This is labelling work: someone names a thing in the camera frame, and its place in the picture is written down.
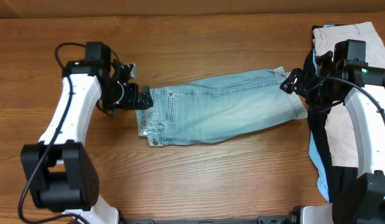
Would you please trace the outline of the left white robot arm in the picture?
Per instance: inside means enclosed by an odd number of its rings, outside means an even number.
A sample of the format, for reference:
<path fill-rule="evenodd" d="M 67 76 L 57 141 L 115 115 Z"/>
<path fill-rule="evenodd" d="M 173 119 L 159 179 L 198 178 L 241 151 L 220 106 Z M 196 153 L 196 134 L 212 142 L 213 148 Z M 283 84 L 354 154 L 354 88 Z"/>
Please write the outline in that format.
<path fill-rule="evenodd" d="M 125 223 L 121 211 L 100 195 L 98 173 L 85 141 L 95 108 L 113 117 L 116 110 L 153 107 L 148 86 L 139 88 L 135 64 L 124 64 L 108 45 L 88 42 L 81 60 L 61 65 L 62 92 L 53 118 L 36 144 L 26 144 L 21 162 L 27 179 L 17 208 L 24 223 L 28 194 L 37 208 L 55 215 L 42 223 L 71 217 L 78 223 Z"/>

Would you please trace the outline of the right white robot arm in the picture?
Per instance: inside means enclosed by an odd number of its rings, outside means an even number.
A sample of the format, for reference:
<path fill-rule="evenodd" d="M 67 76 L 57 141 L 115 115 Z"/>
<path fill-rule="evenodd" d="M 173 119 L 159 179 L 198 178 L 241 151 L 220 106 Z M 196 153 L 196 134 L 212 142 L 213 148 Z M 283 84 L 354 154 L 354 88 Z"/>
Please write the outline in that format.
<path fill-rule="evenodd" d="M 341 41 L 315 62 L 316 74 L 295 68 L 280 88 L 319 110 L 347 108 L 359 177 L 333 203 L 295 207 L 285 223 L 385 223 L 385 69 L 368 65 L 361 40 Z"/>

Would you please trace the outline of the light blue denim shorts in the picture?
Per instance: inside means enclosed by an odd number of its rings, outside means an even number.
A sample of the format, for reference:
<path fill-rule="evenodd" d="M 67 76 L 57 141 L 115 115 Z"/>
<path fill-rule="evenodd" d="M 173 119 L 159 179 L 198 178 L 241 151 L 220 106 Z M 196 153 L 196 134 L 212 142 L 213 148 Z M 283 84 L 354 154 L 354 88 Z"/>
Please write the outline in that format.
<path fill-rule="evenodd" d="M 253 70 L 150 90 L 153 106 L 136 112 L 138 135 L 152 147 L 216 143 L 308 116 L 280 85 L 283 67 Z"/>

